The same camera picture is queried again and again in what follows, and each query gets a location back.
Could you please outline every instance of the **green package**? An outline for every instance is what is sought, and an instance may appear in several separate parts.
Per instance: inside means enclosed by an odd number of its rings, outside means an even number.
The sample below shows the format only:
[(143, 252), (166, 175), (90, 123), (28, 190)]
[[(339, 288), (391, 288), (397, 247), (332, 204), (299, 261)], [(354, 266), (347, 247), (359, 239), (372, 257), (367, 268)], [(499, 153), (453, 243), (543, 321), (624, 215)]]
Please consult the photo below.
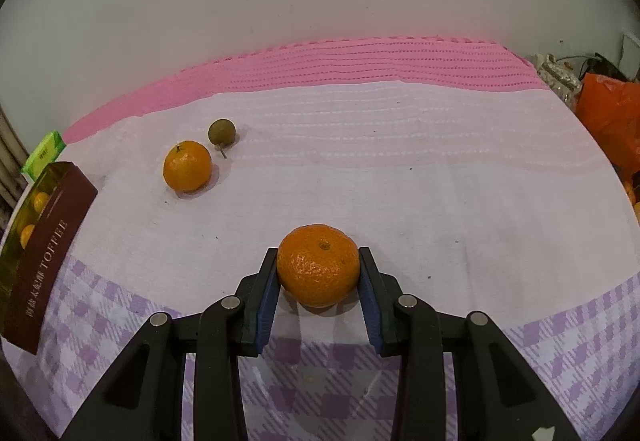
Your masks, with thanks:
[(35, 148), (35, 150), (31, 153), (27, 162), (20, 170), (23, 174), (28, 176), (31, 181), (35, 182), (44, 167), (46, 167), (49, 163), (53, 163), (60, 153), (65, 150), (65, 142), (62, 141), (62, 136), (60, 132), (54, 130), (49, 132), (40, 144)]

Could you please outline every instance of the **open box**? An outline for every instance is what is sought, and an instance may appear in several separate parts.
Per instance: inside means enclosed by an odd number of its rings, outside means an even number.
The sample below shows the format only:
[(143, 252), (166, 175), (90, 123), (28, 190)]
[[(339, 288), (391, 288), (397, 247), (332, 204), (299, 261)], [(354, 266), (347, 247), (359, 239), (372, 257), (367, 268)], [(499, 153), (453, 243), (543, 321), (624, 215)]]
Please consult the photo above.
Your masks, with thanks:
[[(38, 215), (34, 199), (49, 196)], [(69, 162), (51, 163), (24, 198), (0, 252), (0, 334), (35, 354), (49, 295), (98, 190)], [(20, 234), (34, 225), (22, 247)]]

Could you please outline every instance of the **pink fabric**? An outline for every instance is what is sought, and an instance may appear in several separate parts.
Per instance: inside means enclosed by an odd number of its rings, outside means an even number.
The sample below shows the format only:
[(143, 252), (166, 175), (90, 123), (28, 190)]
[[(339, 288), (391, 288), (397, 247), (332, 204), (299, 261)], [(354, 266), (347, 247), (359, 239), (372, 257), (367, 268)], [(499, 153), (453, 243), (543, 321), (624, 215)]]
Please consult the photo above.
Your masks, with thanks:
[(207, 62), (116, 98), (79, 119), (67, 143), (129, 116), (143, 116), (218, 92), (402, 80), (505, 92), (544, 87), (534, 68), (495, 42), (441, 37), (326, 40)]

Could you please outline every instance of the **curtain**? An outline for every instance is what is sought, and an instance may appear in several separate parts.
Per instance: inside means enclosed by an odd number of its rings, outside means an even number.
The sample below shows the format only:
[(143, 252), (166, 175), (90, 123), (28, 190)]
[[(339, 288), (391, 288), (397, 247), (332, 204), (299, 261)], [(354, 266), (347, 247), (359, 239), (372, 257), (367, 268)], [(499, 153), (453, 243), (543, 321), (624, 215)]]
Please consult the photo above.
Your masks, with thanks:
[(0, 109), (0, 232), (6, 228), (27, 181), (20, 168), (27, 153)]

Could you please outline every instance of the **red bag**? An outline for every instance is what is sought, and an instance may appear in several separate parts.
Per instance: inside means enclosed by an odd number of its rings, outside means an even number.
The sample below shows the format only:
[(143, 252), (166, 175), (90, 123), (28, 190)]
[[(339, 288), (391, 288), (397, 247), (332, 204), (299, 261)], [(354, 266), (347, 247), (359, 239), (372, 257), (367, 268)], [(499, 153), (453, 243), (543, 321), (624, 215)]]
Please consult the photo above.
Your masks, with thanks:
[(630, 180), (640, 170), (640, 84), (587, 74), (575, 115)]

